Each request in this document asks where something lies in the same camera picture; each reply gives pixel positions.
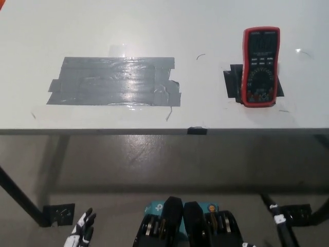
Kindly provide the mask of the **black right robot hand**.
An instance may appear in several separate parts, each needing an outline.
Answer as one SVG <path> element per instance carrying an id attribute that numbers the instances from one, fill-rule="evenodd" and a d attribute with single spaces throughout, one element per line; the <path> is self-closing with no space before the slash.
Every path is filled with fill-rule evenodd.
<path id="1" fill-rule="evenodd" d="M 283 210 L 280 208 L 280 206 L 273 199 L 271 199 L 269 195 L 262 193 L 260 196 L 276 224 L 281 246 L 299 247 L 300 245 L 297 241 L 297 238 L 291 226 L 288 224 L 288 221 L 284 216 Z"/>

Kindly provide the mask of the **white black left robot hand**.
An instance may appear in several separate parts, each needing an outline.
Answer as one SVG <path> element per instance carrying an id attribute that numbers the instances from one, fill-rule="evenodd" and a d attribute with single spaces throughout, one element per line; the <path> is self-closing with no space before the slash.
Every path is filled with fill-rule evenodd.
<path id="1" fill-rule="evenodd" d="M 94 232 L 96 213 L 89 208 L 78 220 L 63 247 L 89 247 Z"/>

